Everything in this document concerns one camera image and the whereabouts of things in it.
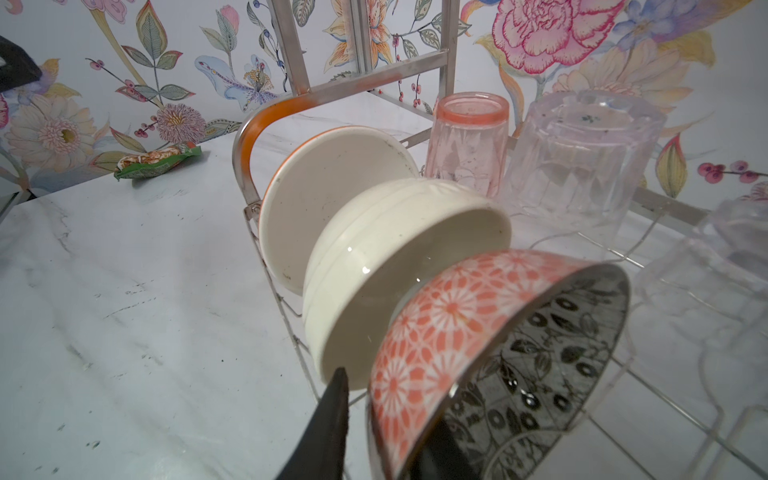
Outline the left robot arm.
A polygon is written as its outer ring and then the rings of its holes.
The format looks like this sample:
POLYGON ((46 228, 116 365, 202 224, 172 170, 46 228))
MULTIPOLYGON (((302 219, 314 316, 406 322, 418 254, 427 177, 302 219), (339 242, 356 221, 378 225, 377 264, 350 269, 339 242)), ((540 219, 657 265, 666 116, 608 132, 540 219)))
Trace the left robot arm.
POLYGON ((0 92, 19 88, 41 79, 43 72, 24 49, 1 37, 0 92))

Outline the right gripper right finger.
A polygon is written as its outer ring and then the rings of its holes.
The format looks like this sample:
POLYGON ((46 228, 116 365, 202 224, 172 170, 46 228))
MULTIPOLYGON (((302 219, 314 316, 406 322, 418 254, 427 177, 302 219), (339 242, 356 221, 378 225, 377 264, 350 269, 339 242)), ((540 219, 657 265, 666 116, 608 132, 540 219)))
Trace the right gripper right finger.
POLYGON ((436 424, 408 474, 410 479, 422 480, 479 479, 444 420, 436 424))

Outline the cream white bowl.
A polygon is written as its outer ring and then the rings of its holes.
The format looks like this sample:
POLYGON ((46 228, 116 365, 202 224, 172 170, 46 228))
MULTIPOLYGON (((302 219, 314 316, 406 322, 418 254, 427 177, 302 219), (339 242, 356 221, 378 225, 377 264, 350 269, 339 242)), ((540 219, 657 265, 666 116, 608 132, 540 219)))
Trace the cream white bowl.
POLYGON ((458 183, 406 178, 376 185, 327 223, 310 255, 302 320, 315 371, 342 367, 363 389, 403 301, 448 267, 509 246, 494 200, 458 183))

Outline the pink floral patterned bowl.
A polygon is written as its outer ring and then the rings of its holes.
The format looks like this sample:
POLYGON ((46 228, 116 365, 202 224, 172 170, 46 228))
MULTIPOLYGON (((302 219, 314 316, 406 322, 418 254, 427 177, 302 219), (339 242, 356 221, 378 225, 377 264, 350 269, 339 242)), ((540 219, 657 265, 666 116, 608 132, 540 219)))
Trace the pink floral patterned bowl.
POLYGON ((614 263, 536 250, 483 253, 431 279, 399 312, 371 373, 376 479, 411 479, 435 433, 478 479, 524 479, 574 426, 628 317, 614 263))

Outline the orange bowl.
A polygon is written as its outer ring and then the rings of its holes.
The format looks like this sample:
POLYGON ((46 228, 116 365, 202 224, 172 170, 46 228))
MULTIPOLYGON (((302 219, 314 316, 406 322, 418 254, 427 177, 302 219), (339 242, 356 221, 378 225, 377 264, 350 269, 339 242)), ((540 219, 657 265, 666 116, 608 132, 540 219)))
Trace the orange bowl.
POLYGON ((278 168, 261 203, 258 238, 268 270, 300 295, 311 252, 331 218, 363 191, 417 174, 401 142, 375 128, 344 126, 304 142, 278 168))

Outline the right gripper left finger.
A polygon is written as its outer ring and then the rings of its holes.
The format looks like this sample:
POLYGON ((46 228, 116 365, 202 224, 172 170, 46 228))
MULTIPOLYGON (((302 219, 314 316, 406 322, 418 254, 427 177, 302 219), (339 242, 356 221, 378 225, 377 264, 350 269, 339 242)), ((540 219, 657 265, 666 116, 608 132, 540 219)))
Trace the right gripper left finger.
POLYGON ((349 429, 349 383, 338 367, 278 480, 340 480, 349 429))

